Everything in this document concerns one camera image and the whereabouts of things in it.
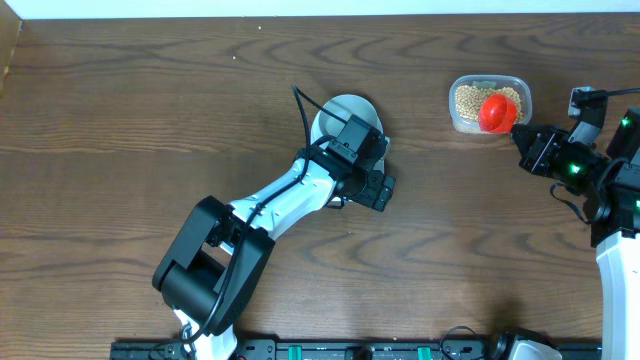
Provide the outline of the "red plastic measuring scoop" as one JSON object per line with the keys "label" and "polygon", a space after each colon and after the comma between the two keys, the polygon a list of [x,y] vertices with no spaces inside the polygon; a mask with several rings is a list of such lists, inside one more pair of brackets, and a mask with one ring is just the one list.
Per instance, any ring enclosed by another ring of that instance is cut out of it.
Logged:
{"label": "red plastic measuring scoop", "polygon": [[492,134],[509,133],[516,122],[518,110],[516,104],[502,94],[489,96],[478,113],[481,131]]}

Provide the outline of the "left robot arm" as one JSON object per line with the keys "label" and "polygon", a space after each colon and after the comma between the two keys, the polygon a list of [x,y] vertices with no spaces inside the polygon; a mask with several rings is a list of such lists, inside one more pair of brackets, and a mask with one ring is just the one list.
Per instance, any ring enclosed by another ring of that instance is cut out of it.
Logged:
{"label": "left robot arm", "polygon": [[262,190],[224,204],[202,199],[187,217],[152,277],[179,318],[192,359],[228,359],[244,311],[276,240],[335,199],[383,211],[396,180],[377,158],[349,163],[314,146]]}

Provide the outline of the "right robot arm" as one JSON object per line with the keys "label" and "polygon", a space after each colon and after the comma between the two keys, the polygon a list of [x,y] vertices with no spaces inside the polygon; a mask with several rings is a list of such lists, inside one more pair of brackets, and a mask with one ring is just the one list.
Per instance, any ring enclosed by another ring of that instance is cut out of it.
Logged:
{"label": "right robot arm", "polygon": [[639,109],[627,110],[604,155],[554,126],[515,125],[511,138],[532,175],[583,196],[570,208],[591,227],[603,289],[603,359],[639,357]]}

